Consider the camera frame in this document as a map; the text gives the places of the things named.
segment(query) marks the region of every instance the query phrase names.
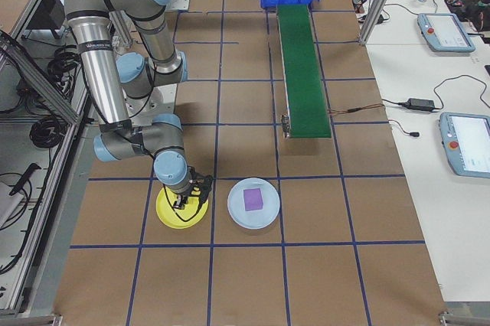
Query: power adapter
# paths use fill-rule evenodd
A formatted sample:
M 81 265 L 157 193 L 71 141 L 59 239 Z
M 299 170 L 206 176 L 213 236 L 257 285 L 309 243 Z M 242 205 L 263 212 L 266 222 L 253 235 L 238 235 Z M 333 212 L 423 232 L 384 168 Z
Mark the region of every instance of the power adapter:
M 361 16 L 358 18 L 358 23 L 363 24 L 366 21 L 367 15 Z M 379 18 L 377 18 L 376 25 L 383 24 L 386 21 L 386 19 L 383 17 L 383 15 L 380 15 Z
M 410 110 L 420 110 L 422 112 L 432 112 L 436 109 L 433 100 L 409 98 L 405 103 L 398 103 L 399 106 Z

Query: blue tape line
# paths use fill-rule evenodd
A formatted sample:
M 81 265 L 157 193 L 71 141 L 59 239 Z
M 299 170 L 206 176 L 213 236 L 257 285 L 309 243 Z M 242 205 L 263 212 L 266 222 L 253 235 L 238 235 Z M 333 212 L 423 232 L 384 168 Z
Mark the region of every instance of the blue tape line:
M 316 26 L 315 26 L 315 19 L 314 19 L 314 17 L 312 17 L 312 28 L 313 28 L 313 32 L 315 34 L 315 39 L 318 40 L 318 35 L 316 34 Z M 320 46 L 319 46 L 318 43 L 316 44 L 316 47 L 317 47 L 317 54 L 318 54 L 318 58 L 319 58 L 318 61 L 319 61 L 319 64 L 320 64 L 320 69 L 322 70 L 322 78 L 323 78 L 323 80 L 325 80 L 325 71 L 323 70 L 322 57 L 320 57 Z M 326 98 L 327 98 L 327 104 L 330 106 L 331 103 L 330 103 L 330 98 L 328 97 L 328 91 L 327 91 L 327 84 L 326 84 L 326 82 L 324 82 L 324 88 L 325 88 L 325 95 L 326 95 Z M 353 248 L 354 248 L 354 256 L 355 256 L 356 266 L 357 266 L 357 269 L 358 269 L 358 278 L 359 278 L 359 285 L 361 287 L 362 300 L 363 300 L 363 303 L 364 303 L 364 311 L 365 311 L 365 314 L 366 314 L 367 325 L 368 326 L 372 326 L 372 323 L 371 323 L 371 313 L 369 311 L 369 304 L 368 304 L 368 300 L 367 300 L 368 297 L 366 295 L 366 289 L 365 289 L 365 286 L 364 286 L 364 280 L 363 280 L 363 276 L 362 276 L 361 263 L 360 263 L 359 254 L 358 254 L 358 248 L 357 248 L 357 245 L 355 244 L 356 241 L 355 241 L 354 224 L 353 224 L 352 215 L 351 215 L 351 208 L 350 208 L 349 201 L 348 201 L 347 188 L 345 187 L 344 172 L 343 172 L 343 169 L 342 169 L 342 162 L 341 162 L 339 148 L 338 148 L 337 135 L 335 133 L 335 125 L 333 123 L 334 121 L 333 121 L 332 116 L 330 116 L 330 121 L 331 121 L 331 124 L 332 124 L 332 138 L 334 140 L 335 151 L 337 153 L 336 155 L 337 155 L 338 170 L 339 170 L 340 175 L 341 175 L 342 190 L 344 191 L 345 209 L 346 209 L 347 215 L 348 215 L 348 222 L 349 222 L 349 228 L 350 228 L 350 231 L 351 231 L 352 242 L 354 243 L 354 245 L 353 245 Z
M 131 324 L 132 305 L 135 300 L 136 283 L 138 282 L 138 273 L 139 273 L 139 262 L 141 260 L 143 239 L 145 237 L 146 217 L 148 216 L 148 207 L 149 207 L 150 197 L 152 196 L 152 185 L 153 182 L 150 181 L 148 184 L 148 193 L 146 195 L 146 205 L 145 205 L 145 213 L 143 214 L 143 224 L 141 228 L 141 233 L 139 234 L 138 255 L 136 257 L 135 272 L 132 278 L 131 295 L 129 296 L 128 314 L 126 316 L 126 326 L 130 326 Z

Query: tablet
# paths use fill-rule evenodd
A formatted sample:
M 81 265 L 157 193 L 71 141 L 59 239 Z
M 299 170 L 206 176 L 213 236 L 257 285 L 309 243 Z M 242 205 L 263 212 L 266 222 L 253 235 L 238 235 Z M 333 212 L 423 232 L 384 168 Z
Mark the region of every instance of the tablet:
M 490 178 L 490 117 L 444 112 L 439 128 L 448 162 L 457 175 Z
M 455 14 L 420 14 L 417 23 L 435 52 L 473 52 L 475 45 Z

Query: purple block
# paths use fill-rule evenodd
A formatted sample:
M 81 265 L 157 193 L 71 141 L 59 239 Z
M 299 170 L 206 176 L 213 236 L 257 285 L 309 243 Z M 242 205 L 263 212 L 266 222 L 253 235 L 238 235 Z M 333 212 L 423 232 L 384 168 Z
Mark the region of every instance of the purple block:
M 243 200 L 245 201 L 245 211 L 262 210 L 262 193 L 260 188 L 243 190 Z

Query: white plate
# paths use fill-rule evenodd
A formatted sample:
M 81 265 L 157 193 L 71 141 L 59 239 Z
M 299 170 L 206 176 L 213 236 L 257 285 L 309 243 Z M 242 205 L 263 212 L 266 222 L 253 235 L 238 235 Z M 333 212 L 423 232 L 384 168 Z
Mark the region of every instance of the white plate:
M 260 188 L 262 210 L 245 211 L 243 190 Z M 279 195 L 274 186 L 260 178 L 247 178 L 238 182 L 228 194 L 228 212 L 231 218 L 247 229 L 262 229 L 271 224 L 279 213 Z

